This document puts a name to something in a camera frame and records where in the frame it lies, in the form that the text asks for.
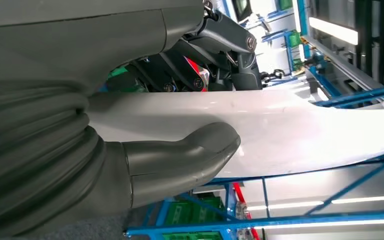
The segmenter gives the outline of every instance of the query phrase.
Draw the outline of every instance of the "floor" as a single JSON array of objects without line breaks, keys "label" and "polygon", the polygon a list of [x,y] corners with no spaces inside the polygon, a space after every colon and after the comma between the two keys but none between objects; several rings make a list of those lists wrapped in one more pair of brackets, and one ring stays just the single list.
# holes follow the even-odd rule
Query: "floor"
[{"label": "floor", "polygon": [[[123,236],[123,231],[127,226],[140,226],[147,210],[148,206],[145,206],[118,216],[79,221],[42,237],[4,237],[0,240],[125,240],[127,238]],[[157,212],[157,210],[153,211],[149,219],[150,223],[157,218]],[[130,239],[146,240],[148,237],[137,236]]]}]

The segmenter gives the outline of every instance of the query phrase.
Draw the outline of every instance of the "white car part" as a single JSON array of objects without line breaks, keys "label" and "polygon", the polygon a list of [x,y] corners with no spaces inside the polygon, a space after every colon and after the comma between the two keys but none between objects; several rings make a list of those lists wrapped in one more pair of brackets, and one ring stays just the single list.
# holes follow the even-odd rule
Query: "white car part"
[{"label": "white car part", "polygon": [[90,104],[90,125],[105,141],[178,141],[229,123],[242,142],[217,177],[299,173],[384,154],[384,109],[319,107],[288,89],[103,93]]}]

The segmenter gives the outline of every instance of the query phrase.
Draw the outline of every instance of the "corrugated cable cover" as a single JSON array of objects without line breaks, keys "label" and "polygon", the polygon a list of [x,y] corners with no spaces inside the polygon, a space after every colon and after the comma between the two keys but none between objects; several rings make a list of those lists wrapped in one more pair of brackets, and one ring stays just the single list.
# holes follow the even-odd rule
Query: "corrugated cable cover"
[{"label": "corrugated cable cover", "polygon": [[0,82],[0,235],[19,235],[82,200],[105,143],[73,86]]}]

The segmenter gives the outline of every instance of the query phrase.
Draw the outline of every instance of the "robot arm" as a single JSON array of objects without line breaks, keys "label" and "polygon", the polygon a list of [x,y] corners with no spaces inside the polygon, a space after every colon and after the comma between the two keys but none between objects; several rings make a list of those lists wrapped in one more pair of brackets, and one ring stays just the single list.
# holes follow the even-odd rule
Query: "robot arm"
[{"label": "robot arm", "polygon": [[120,214],[220,171],[240,144],[228,124],[177,142],[104,142],[85,114],[112,69],[170,49],[201,24],[203,8],[201,0],[0,0],[0,236]]}]

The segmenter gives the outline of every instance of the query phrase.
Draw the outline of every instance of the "fluorescent light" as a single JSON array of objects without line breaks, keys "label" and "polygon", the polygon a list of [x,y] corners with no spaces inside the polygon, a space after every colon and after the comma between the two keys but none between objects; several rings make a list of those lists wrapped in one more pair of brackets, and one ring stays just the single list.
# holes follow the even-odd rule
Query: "fluorescent light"
[{"label": "fluorescent light", "polygon": [[301,32],[300,11],[298,10],[297,0],[292,0],[292,7],[293,7],[293,16],[295,17],[295,29],[298,33],[300,33]]},{"label": "fluorescent light", "polygon": [[311,27],[323,31],[327,34],[330,34],[338,39],[344,40],[345,42],[348,42],[352,45],[357,45],[359,42],[359,33],[352,29],[339,26],[327,21],[323,21],[314,17],[309,17],[308,21]]},{"label": "fluorescent light", "polygon": [[384,196],[338,199],[338,200],[333,200],[332,203],[333,204],[349,204],[349,203],[361,203],[361,202],[373,202],[373,201],[384,201]]},{"label": "fluorescent light", "polygon": [[[333,200],[333,204],[349,204],[349,203],[361,203],[361,202],[373,202],[373,201],[384,201],[384,196],[373,196],[373,197],[359,197],[359,198],[348,198],[348,199],[338,199]],[[289,208],[300,208],[300,207],[310,207],[322,205],[322,201],[304,201],[304,202],[294,202],[294,203],[285,203],[285,204],[273,204],[269,205],[268,209],[289,209]],[[258,206],[249,206],[246,208],[248,211],[256,210],[265,210],[265,205]]]},{"label": "fluorescent light", "polygon": [[248,210],[248,211],[265,210],[265,209],[266,209],[266,206],[264,206],[264,205],[246,207],[246,210]]},{"label": "fluorescent light", "polygon": [[305,202],[269,205],[268,209],[289,209],[289,208],[317,206],[317,205],[322,205],[322,204],[323,204],[322,201],[305,201]]},{"label": "fluorescent light", "polygon": [[369,225],[369,224],[384,224],[384,219],[255,226],[254,229],[292,229],[292,228],[333,227],[333,226],[351,226],[351,225]]},{"label": "fluorescent light", "polygon": [[[317,206],[322,205],[322,201],[305,201],[305,202],[295,202],[295,203],[285,203],[285,204],[274,204],[269,205],[268,209],[289,209],[289,208],[299,208],[299,207],[309,207],[309,206]],[[259,205],[259,206],[249,206],[246,208],[248,211],[255,211],[255,210],[265,210],[265,205]]]},{"label": "fluorescent light", "polygon": [[306,57],[304,56],[304,46],[302,44],[298,45],[299,50],[299,58],[301,58],[301,62],[304,62],[306,60]]}]

